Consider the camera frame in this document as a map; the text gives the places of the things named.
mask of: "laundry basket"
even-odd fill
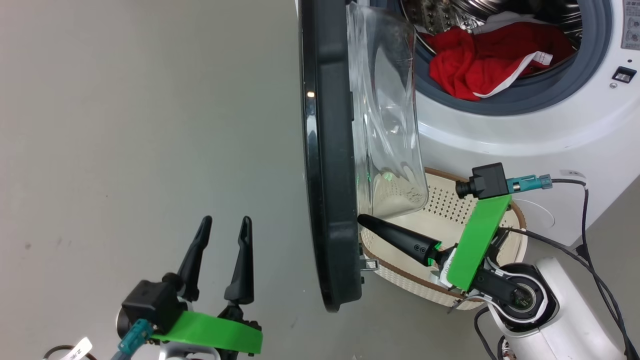
[[[426,206],[422,210],[387,221],[440,240],[441,249],[446,249],[460,240],[477,199],[458,198],[456,180],[464,181],[460,177],[430,168],[425,168],[425,176],[429,186],[429,200]],[[513,202],[511,210],[502,218],[500,226],[526,228],[525,218]],[[378,260],[379,268],[375,272],[384,279],[444,306],[453,306],[456,300],[462,299],[459,293],[447,291],[434,283],[435,277],[431,272],[437,270],[436,267],[419,264],[367,229],[360,233],[360,241],[365,257]],[[509,233],[498,253],[498,264],[521,262],[526,248],[526,236]],[[481,300],[470,300],[462,303],[457,309],[469,310],[482,303]]]

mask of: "white label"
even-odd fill
[[[576,170],[560,170],[560,175],[562,176],[577,176],[586,179],[587,177],[579,171]]]
[[[623,1],[625,16],[621,47],[623,49],[640,50],[640,1]]]
[[[444,262],[444,265],[442,265],[442,269],[440,269],[440,282],[444,284],[444,286],[446,286],[447,288],[450,288],[451,286],[453,286],[453,284],[451,284],[447,280],[447,274],[449,273],[449,268],[451,267],[451,262],[453,261],[453,255],[456,254],[457,249],[458,249],[457,247],[453,249],[453,251],[451,252],[451,255],[449,255],[449,259],[447,259],[447,261]]]
[[[91,351],[91,348],[93,347],[93,345],[91,345],[91,341],[89,341],[89,338],[84,338],[82,340],[80,340],[80,342],[78,343],[78,345],[76,345],[76,347],[74,347],[73,350],[71,350],[67,356],[63,357],[60,360],[80,360],[82,359],[89,351]]]

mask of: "white washing machine body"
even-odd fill
[[[543,110],[484,116],[440,104],[417,92],[425,166],[469,176],[471,168],[502,162],[508,177],[584,174],[589,186],[587,226],[640,174],[640,79],[612,79],[618,67],[635,68],[640,51],[621,48],[623,2],[613,1],[609,48],[591,79],[569,98]],[[556,184],[515,195],[529,229],[559,243],[580,235],[584,192]]]

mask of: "laundry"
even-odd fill
[[[420,34],[435,50],[429,75],[453,97],[478,101],[571,56],[575,49],[557,27],[532,15],[504,12],[468,33],[454,26]]]

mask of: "green bracket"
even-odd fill
[[[261,331],[239,322],[192,311],[183,312],[167,335],[154,334],[152,338],[247,354],[259,354],[262,350]]]
[[[455,287],[469,290],[510,202],[511,195],[478,200],[447,274],[447,280]]]

